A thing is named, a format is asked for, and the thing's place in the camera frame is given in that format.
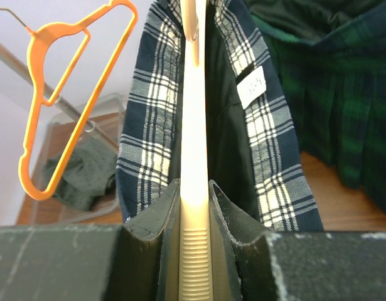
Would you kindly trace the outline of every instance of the clothing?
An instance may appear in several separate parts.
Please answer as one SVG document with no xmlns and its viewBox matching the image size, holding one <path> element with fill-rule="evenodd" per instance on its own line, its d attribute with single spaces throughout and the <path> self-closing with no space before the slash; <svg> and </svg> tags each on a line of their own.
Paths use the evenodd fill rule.
<svg viewBox="0 0 386 301">
<path fill-rule="evenodd" d="M 61 156 L 49 159 L 43 167 L 44 187 Z M 114 189 L 115 165 L 115 153 L 97 139 L 86 137 L 74 148 L 53 197 L 68 207 L 91 210 L 97 197 Z"/>
<path fill-rule="evenodd" d="M 245 1 L 269 47 L 301 150 L 335 164 L 343 184 L 363 186 L 386 213 L 386 1 Z M 295 10 L 275 22 L 267 14 L 278 5 Z M 301 25 L 289 28 L 299 16 L 306 16 Z M 346 17 L 332 26 L 338 16 Z"/>
<path fill-rule="evenodd" d="M 185 37 L 180 2 L 163 3 L 148 12 L 117 160 L 125 220 L 180 177 Z M 212 0 L 205 30 L 209 179 L 266 227 L 322 230 L 287 103 L 248 9 L 241 0 Z M 244 110 L 237 82 L 260 66 L 267 90 Z"/>
</svg>

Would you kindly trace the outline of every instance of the metal rod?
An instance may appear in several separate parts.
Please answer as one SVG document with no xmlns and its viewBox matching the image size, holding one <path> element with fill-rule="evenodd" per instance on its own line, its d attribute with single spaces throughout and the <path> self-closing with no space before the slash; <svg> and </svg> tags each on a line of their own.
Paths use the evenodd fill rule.
<svg viewBox="0 0 386 301">
<path fill-rule="evenodd" d="M 12 71 L 16 72 L 19 76 L 26 80 L 30 85 L 33 85 L 27 66 L 22 61 L 17 59 L 2 44 L 0 44 L 0 60 L 10 69 L 12 69 Z M 53 88 L 47 83 L 45 83 L 44 95 L 49 98 L 52 93 Z M 74 121 L 79 120 L 81 116 L 80 112 L 63 97 L 59 96 L 57 98 L 57 101 L 55 102 L 55 105 Z M 117 143 L 112 140 L 107 134 L 105 134 L 105 132 L 102 131 L 94 121 L 89 119 L 87 120 L 85 131 L 89 133 L 92 137 L 102 141 L 110 150 L 114 151 L 117 154 Z"/>
</svg>

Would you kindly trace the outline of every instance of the white label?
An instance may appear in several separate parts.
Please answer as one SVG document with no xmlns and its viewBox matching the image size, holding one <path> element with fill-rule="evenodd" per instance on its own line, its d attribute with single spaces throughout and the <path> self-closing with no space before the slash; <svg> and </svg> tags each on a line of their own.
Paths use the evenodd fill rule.
<svg viewBox="0 0 386 301">
<path fill-rule="evenodd" d="M 264 69 L 260 66 L 237 85 L 237 93 L 239 93 L 243 109 L 246 109 L 253 100 L 266 90 L 267 84 L 265 83 Z"/>
</svg>

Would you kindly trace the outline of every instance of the dark green tartan shirt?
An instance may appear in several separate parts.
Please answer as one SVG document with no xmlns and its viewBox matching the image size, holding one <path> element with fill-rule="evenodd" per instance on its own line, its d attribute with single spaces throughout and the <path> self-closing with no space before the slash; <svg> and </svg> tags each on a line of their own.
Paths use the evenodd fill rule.
<svg viewBox="0 0 386 301">
<path fill-rule="evenodd" d="M 366 11 L 324 35 L 301 24 L 291 32 L 289 25 L 278 28 L 264 20 L 260 0 L 247 3 L 269 47 L 301 149 L 336 165 L 345 185 L 363 187 L 386 213 L 386 1 L 367 1 Z"/>
</svg>

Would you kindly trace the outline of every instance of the plastic hanger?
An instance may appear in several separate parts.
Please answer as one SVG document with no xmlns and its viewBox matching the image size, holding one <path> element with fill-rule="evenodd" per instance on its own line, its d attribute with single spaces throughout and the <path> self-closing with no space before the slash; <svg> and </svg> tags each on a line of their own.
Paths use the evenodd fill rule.
<svg viewBox="0 0 386 301">
<path fill-rule="evenodd" d="M 80 119 L 78 120 L 74 131 L 72 132 L 69 141 L 63 151 L 63 154 L 58 162 L 58 165 L 52 175 L 52 178 L 49 181 L 48 186 L 44 191 L 38 190 L 35 185 L 32 183 L 31 177 L 29 175 L 29 160 L 31 157 L 31 151 L 33 148 L 36 128 L 38 125 L 38 118 L 40 115 L 40 110 L 42 105 L 46 105 L 48 107 L 52 106 L 59 93 L 61 92 L 64 84 L 68 80 L 71 72 L 73 71 L 75 65 L 77 64 L 78 59 L 83 53 L 85 47 L 87 46 L 90 40 L 90 33 L 87 29 L 93 22 L 101 18 L 103 15 L 108 13 L 111 9 L 118 5 L 127 6 L 132 11 L 132 18 L 127 25 L 126 30 L 124 31 L 122 37 L 120 38 L 112 56 L 110 57 L 105 70 L 102 72 L 82 114 Z M 98 99 L 99 94 L 101 93 L 128 37 L 130 36 L 135 24 L 137 22 L 137 9 L 129 0 L 111 0 L 109 4 L 103 5 L 93 13 L 89 14 L 79 22 L 75 24 L 68 23 L 49 23 L 42 26 L 37 31 L 28 30 L 31 34 L 31 41 L 28 45 L 27 51 L 27 64 L 29 68 L 29 73 L 31 75 L 33 86 L 34 86 L 34 94 L 31 104 L 31 109 L 29 112 L 28 123 L 24 138 L 24 154 L 21 156 L 19 160 L 18 172 L 21 184 L 24 190 L 34 199 L 39 201 L 48 199 L 55 192 L 58 183 L 62 177 L 62 174 L 65 170 L 68 160 L 74 150 L 74 147 L 80 137 L 80 134 L 83 131 L 84 125 L 92 112 L 92 109 Z M 73 34 L 77 34 L 79 32 L 84 32 L 85 37 L 78 47 L 78 50 L 74 57 L 72 58 L 69 66 L 64 72 L 62 78 L 60 79 L 58 85 L 56 86 L 53 94 L 48 100 L 45 100 L 44 94 L 44 76 L 43 76 L 43 62 L 45 60 L 46 52 L 49 47 L 56 40 L 64 37 L 70 36 Z"/>
<path fill-rule="evenodd" d="M 181 126 L 179 300 L 213 300 L 205 121 L 206 0 L 181 0 L 186 37 Z"/>
</svg>

